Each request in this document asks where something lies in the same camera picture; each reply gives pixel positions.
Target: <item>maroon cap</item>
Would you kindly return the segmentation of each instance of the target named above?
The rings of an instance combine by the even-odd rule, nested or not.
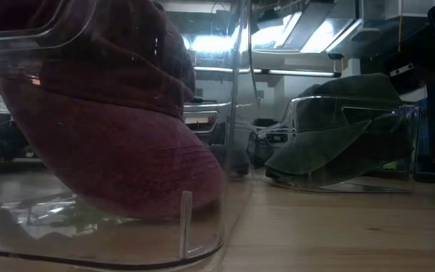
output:
[[[162,217],[179,215],[185,190],[194,208],[218,199],[219,163],[182,121],[194,74],[180,34],[148,0],[102,3],[61,54],[0,76],[16,123],[43,163],[100,209]]]

